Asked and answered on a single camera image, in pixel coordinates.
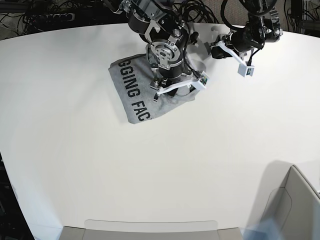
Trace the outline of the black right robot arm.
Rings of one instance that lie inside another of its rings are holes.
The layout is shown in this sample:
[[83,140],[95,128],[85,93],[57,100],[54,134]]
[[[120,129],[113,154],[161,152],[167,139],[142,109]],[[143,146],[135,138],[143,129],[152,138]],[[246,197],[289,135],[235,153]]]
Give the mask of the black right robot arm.
[[153,71],[150,87],[160,95],[174,97],[179,84],[197,74],[187,59],[190,40],[188,24],[173,10],[172,0],[107,0],[115,14],[125,13],[132,31],[147,43],[146,57]]

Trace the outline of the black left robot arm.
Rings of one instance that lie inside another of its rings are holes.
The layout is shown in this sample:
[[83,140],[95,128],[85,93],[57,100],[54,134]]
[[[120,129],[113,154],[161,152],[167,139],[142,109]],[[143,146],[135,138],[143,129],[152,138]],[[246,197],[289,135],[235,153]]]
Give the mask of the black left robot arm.
[[227,34],[221,34],[211,45],[211,56],[214,59],[225,59],[232,56],[228,50],[242,58],[251,52],[247,65],[251,65],[253,56],[263,49],[266,43],[277,42],[283,34],[279,13],[276,10],[275,0],[241,0],[241,5],[247,10],[248,20],[244,27],[232,25],[225,16],[227,1],[220,7],[220,16],[223,23],[230,29]]

